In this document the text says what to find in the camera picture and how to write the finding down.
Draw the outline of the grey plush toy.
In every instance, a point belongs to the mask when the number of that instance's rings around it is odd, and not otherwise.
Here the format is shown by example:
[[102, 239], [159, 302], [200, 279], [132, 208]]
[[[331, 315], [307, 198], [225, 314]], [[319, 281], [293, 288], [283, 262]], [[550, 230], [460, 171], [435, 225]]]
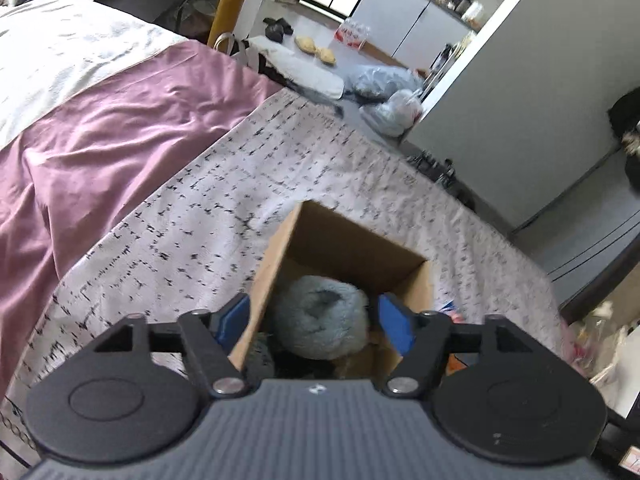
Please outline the grey plush toy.
[[369, 299], [356, 286], [305, 275], [273, 300], [271, 326], [281, 346], [308, 360], [331, 361], [368, 344]]

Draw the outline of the blue tissue packet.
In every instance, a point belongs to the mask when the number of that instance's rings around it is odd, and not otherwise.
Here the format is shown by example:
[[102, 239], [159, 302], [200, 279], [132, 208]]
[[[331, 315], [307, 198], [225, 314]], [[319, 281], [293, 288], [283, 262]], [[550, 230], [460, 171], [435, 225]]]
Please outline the blue tissue packet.
[[465, 321], [464, 316], [460, 310], [456, 307], [453, 301], [449, 301], [446, 304], [440, 306], [437, 311], [442, 314], [446, 314], [451, 318], [454, 323], [463, 323]]

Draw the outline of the patterned white bedspread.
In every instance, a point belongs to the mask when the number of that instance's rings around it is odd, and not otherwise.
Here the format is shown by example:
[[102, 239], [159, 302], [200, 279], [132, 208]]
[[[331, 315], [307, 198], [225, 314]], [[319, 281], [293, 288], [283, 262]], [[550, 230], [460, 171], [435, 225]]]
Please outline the patterned white bedspread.
[[400, 156], [283, 90], [97, 242], [46, 305], [1, 403], [1, 470], [38, 456], [29, 387], [122, 316], [167, 321], [247, 287], [270, 237], [313, 200], [425, 258], [433, 298], [469, 322], [507, 316], [556, 353], [564, 326], [547, 274]]

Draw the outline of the brown cardboard box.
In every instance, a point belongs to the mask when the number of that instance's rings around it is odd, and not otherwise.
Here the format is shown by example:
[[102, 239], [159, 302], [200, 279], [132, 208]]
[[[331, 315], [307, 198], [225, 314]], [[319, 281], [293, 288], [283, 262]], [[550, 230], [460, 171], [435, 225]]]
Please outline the brown cardboard box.
[[369, 298], [391, 292], [410, 310], [434, 307], [432, 265], [424, 257], [341, 216], [305, 200], [285, 217], [270, 238], [250, 288], [250, 322], [230, 354], [243, 367], [262, 319], [273, 298], [305, 275], [318, 275], [351, 284]]

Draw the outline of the pink satin sheet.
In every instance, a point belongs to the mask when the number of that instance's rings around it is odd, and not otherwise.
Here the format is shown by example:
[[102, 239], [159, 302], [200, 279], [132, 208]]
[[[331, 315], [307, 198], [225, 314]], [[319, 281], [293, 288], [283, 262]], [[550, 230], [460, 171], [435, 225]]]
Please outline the pink satin sheet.
[[183, 41], [77, 93], [2, 150], [2, 382], [70, 268], [277, 91], [233, 58]]

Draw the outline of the white plastic bag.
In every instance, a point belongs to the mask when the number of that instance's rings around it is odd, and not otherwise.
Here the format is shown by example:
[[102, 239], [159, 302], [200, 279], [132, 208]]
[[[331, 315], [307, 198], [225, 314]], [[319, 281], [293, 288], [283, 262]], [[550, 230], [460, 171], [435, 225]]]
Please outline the white plastic bag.
[[362, 120], [377, 134], [399, 138], [423, 114], [419, 96], [420, 90], [398, 90], [383, 103], [363, 105], [359, 113]]

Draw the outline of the grey garbage bag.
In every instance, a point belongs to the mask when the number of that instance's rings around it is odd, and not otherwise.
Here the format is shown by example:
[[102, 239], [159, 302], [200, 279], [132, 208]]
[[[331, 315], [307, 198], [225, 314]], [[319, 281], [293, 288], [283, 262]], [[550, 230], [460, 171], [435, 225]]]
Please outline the grey garbage bag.
[[386, 101], [399, 90], [415, 92], [424, 79], [413, 70], [399, 66], [358, 65], [348, 76], [348, 88], [359, 99]]

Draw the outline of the white floor mat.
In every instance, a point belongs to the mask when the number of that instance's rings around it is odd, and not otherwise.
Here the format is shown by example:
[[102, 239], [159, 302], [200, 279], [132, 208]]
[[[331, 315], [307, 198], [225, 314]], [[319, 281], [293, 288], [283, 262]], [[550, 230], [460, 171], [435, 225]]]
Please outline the white floor mat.
[[339, 100], [343, 96], [344, 80], [337, 74], [306, 58], [300, 58], [289, 48], [265, 36], [250, 37], [247, 41], [285, 79], [332, 100]]

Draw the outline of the yellow slipper right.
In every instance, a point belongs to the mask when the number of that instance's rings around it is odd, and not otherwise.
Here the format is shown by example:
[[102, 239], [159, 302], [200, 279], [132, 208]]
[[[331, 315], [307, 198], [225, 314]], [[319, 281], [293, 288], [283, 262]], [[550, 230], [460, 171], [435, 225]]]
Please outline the yellow slipper right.
[[316, 57], [324, 65], [334, 66], [336, 64], [335, 55], [333, 51], [329, 48], [318, 48], [316, 50]]

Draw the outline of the yellow slipper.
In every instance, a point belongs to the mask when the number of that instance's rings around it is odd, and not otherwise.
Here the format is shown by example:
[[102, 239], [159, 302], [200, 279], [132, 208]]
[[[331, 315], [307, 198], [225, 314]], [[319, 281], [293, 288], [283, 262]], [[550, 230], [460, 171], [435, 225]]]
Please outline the yellow slipper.
[[317, 47], [312, 38], [307, 36], [296, 36], [294, 38], [294, 42], [296, 44], [296, 47], [298, 47], [299, 50], [303, 51], [304, 53], [310, 55], [316, 54]]
[[318, 48], [316, 50], [316, 57], [324, 65], [334, 66], [336, 64], [335, 55], [333, 51], [329, 48]]

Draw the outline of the black white hanging clothes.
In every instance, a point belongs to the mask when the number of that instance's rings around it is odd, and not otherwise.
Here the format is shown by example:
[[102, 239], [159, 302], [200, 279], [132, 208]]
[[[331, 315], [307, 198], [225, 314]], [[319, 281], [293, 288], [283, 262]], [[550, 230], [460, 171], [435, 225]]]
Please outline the black white hanging clothes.
[[614, 138], [625, 152], [625, 174], [636, 194], [640, 190], [639, 174], [639, 122], [640, 88], [624, 94], [608, 110]]

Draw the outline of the white kitchen cabinet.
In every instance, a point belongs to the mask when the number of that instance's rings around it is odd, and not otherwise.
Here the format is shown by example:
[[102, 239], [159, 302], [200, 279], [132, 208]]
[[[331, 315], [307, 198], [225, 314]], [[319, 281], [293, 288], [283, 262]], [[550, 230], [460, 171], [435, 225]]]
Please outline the white kitchen cabinet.
[[360, 0], [352, 19], [369, 29], [370, 44], [409, 68], [429, 68], [448, 44], [472, 32], [433, 0]]

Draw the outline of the yellow slipper left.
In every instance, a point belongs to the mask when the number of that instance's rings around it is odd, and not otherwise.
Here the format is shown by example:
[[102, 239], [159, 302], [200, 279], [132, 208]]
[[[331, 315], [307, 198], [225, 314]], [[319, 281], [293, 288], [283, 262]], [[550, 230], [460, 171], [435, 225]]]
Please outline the yellow slipper left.
[[298, 47], [299, 50], [303, 51], [304, 53], [310, 55], [316, 54], [317, 47], [312, 38], [307, 36], [296, 36], [294, 38], [294, 42], [296, 44], [296, 47]]

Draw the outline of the black slippers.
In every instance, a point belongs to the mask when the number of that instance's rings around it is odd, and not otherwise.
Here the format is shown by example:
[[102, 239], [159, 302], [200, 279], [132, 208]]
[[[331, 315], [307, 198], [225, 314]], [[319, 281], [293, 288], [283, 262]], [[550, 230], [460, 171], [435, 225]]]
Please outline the black slippers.
[[265, 36], [277, 44], [282, 44], [285, 36], [293, 35], [294, 29], [285, 18], [263, 18], [262, 22], [266, 25]]

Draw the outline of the bottled water pack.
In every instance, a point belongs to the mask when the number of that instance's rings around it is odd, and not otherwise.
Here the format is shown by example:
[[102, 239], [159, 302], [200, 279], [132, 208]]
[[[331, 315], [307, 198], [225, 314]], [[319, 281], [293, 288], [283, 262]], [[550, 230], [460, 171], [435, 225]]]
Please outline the bottled water pack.
[[360, 50], [367, 42], [370, 28], [352, 18], [346, 18], [334, 30], [334, 39], [355, 50]]

